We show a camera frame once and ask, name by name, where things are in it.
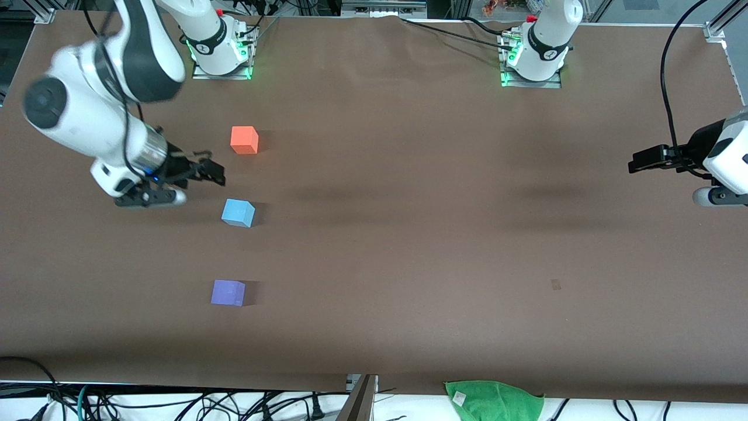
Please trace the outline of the blue foam block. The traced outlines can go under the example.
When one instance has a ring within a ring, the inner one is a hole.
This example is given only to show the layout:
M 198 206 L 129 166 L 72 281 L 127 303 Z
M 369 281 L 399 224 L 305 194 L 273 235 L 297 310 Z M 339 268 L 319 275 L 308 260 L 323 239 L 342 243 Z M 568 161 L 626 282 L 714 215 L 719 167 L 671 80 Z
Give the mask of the blue foam block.
M 250 202 L 227 199 L 221 214 L 221 220 L 229 226 L 251 227 L 255 211 L 256 209 Z

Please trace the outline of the orange foam block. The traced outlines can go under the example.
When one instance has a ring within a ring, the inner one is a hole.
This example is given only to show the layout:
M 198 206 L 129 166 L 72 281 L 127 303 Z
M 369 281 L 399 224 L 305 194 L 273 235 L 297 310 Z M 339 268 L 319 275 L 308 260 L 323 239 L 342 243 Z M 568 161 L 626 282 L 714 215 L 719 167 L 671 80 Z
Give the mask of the orange foam block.
M 236 154 L 257 154 L 259 151 L 259 134 L 255 127 L 232 127 L 230 146 Z

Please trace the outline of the purple foam block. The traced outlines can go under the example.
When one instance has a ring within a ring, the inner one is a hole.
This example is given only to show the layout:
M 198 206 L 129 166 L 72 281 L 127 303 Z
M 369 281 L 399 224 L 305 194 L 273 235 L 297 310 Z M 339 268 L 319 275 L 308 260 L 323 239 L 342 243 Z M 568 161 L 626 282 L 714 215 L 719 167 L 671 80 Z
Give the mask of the purple foam block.
M 245 303 L 245 288 L 245 283 L 241 281 L 217 279 L 213 284 L 210 303 L 242 307 Z

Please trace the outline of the silver metal box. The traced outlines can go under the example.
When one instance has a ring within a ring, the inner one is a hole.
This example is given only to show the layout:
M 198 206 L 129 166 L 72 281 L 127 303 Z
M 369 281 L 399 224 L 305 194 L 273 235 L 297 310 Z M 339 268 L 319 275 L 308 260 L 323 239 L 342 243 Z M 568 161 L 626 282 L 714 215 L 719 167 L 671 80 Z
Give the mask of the silver metal box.
M 427 0 L 341 0 L 340 16 L 427 19 Z

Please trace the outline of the brown table cover sheet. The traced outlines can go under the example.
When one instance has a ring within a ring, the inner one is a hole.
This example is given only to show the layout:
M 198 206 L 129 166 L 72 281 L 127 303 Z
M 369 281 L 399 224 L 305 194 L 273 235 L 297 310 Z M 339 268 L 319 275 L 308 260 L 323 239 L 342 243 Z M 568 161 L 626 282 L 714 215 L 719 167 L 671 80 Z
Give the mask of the brown table cover sheet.
M 26 87 L 91 39 L 35 27 L 0 109 L 0 354 L 61 382 L 748 402 L 748 209 L 631 175 L 668 141 L 665 26 L 582 26 L 559 89 L 395 17 L 282 18 L 249 81 L 189 79 L 147 122 L 227 184 L 120 209 L 32 128 Z M 231 128 L 255 127 L 257 154 Z M 227 199 L 251 227 L 221 220 Z M 210 303 L 245 283 L 242 307 Z

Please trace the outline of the aluminium profile bar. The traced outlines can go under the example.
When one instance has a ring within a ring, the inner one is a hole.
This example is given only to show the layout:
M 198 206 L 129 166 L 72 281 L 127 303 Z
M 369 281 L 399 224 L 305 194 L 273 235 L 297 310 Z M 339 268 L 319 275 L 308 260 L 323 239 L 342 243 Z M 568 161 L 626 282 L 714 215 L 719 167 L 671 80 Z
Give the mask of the aluminium profile bar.
M 373 406 L 379 386 L 377 375 L 354 375 L 353 389 L 335 421 L 373 421 Z

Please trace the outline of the green microfibre cloth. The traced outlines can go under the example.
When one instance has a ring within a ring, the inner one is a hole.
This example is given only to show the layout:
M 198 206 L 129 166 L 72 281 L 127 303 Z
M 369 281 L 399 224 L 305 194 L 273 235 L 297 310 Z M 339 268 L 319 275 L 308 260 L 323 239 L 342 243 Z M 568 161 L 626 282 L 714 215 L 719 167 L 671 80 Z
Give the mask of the green microfibre cloth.
M 544 395 L 497 381 L 454 381 L 444 384 L 460 421 L 539 421 Z

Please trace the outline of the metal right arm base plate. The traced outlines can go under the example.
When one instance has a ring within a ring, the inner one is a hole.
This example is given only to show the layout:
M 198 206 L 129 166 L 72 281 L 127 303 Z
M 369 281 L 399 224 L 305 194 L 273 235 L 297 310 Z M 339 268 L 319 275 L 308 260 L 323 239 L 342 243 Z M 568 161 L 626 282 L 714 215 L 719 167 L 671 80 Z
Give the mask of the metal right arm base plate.
M 187 42 L 194 61 L 192 78 L 196 80 L 250 80 L 253 77 L 257 52 L 259 27 L 248 27 L 246 22 L 236 21 L 231 35 L 205 55 Z

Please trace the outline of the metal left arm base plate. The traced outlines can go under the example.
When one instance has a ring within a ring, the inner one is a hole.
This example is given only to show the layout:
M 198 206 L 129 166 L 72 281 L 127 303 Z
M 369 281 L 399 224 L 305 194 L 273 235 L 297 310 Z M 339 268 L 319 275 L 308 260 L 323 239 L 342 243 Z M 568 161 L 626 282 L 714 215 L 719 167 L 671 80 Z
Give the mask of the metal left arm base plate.
M 522 77 L 512 66 L 521 55 L 523 45 L 520 29 L 502 31 L 496 36 L 499 46 L 508 46 L 509 50 L 498 49 L 500 80 L 503 87 L 559 89 L 562 87 L 561 70 L 557 69 L 552 77 L 544 81 L 531 81 Z

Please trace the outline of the aluminium frame corner profile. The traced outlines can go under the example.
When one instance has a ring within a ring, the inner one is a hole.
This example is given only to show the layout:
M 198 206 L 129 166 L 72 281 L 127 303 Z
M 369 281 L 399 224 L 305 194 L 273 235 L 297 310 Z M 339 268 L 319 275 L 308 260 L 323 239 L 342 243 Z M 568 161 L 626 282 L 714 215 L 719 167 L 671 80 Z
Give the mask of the aluminium frame corner profile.
M 724 41 L 725 29 L 736 19 L 748 11 L 748 0 L 730 0 L 704 27 L 705 39 L 708 43 Z
M 21 0 L 34 15 L 34 24 L 49 24 L 58 10 L 55 0 Z

